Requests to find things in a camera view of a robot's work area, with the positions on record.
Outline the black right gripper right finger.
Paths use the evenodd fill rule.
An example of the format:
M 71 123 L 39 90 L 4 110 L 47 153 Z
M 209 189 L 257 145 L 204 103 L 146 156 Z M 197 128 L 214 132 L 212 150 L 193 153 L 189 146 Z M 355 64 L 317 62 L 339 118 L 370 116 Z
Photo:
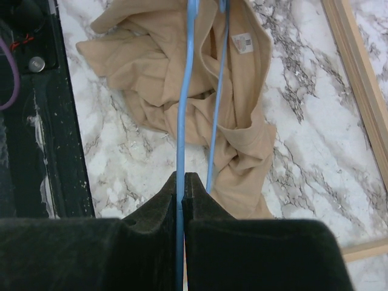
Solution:
M 313 219 L 236 219 L 185 175 L 189 290 L 352 290 L 333 233 Z

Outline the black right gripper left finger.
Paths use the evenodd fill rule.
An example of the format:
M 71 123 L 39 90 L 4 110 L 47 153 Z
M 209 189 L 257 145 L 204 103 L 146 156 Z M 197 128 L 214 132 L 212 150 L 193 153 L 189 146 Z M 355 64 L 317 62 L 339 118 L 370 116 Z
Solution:
M 129 216 L 2 219 L 2 290 L 174 290 L 176 176 Z

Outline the blue wire hanger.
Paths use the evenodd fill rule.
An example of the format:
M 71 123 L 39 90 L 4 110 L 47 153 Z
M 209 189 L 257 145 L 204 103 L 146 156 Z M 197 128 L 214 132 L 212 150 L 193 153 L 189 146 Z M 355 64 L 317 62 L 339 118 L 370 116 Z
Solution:
M 176 146 L 176 276 L 175 289 L 182 290 L 184 286 L 184 216 L 182 209 L 182 200 L 184 197 L 185 181 L 185 138 L 186 138 L 186 105 L 189 94 L 189 85 L 193 68 L 194 54 L 194 31 L 195 19 L 199 12 L 199 1 L 189 1 L 187 3 L 187 58 L 184 77 L 181 86 L 181 93 L 178 105 L 177 115 L 177 146 Z M 210 143 L 209 166 L 207 172 L 206 191 L 211 190 L 213 175 L 213 160 L 215 154 L 215 139 L 217 131 L 217 122 L 219 115 L 219 105 L 222 92 L 222 81 L 224 63 L 227 53 L 227 41 L 230 24 L 230 2 L 220 1 L 219 10 L 226 15 L 226 24 L 224 31 L 224 43 L 222 47 L 221 64 L 219 70 L 218 86 L 216 91 L 215 111 L 212 125 L 212 138 Z

